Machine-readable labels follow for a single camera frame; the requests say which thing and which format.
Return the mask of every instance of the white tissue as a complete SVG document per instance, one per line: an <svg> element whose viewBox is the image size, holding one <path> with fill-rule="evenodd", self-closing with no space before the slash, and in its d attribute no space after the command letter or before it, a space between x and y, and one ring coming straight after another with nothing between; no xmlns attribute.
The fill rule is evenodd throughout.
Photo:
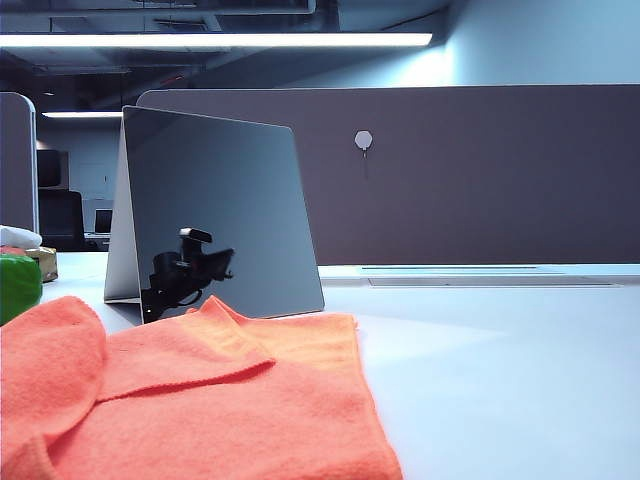
<svg viewBox="0 0 640 480"><path fill-rule="evenodd" d="M24 228L0 225L0 245L16 248L37 248L42 244L42 237Z"/></svg>

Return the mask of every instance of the green object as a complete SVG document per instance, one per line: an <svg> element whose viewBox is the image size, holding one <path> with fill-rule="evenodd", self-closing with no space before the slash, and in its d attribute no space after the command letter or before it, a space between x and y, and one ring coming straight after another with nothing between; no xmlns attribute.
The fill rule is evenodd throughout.
<svg viewBox="0 0 640 480"><path fill-rule="evenodd" d="M0 254L0 325L37 305L42 297L42 274L26 255Z"/></svg>

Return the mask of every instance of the tan box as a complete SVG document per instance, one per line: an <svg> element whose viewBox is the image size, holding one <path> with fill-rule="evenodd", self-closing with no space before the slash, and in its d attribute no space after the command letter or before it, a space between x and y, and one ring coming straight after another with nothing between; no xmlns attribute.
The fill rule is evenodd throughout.
<svg viewBox="0 0 640 480"><path fill-rule="evenodd" d="M27 255L38 262L40 272L42 272L42 283L50 282L58 278L58 262L55 248L30 248L26 250L26 252Z"/></svg>

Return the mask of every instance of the ceiling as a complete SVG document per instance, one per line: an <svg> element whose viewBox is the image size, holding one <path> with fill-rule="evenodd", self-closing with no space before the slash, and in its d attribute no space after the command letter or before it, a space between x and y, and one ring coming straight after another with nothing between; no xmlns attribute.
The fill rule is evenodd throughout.
<svg viewBox="0 0 640 480"><path fill-rule="evenodd" d="M0 33L427 31L430 21L442 22L450 1L0 0ZM4 48L0 90L26 95L41 111L113 109L150 89L271 88L382 54L384 49Z"/></svg>

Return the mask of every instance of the ceiling duct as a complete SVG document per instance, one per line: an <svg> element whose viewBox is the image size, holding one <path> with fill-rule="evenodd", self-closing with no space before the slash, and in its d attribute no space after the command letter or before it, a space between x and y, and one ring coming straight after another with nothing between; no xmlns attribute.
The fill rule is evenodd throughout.
<svg viewBox="0 0 640 480"><path fill-rule="evenodd" d="M66 9L16 9L16 8L0 8L0 16L3 18L11 17L46 17L46 18L64 18L64 17L125 17L140 15L297 15L312 14L316 11L316 0L307 0L306 5L302 6L279 6L279 5L260 5L260 6L225 6L225 7L149 7L149 8L66 8Z"/></svg>

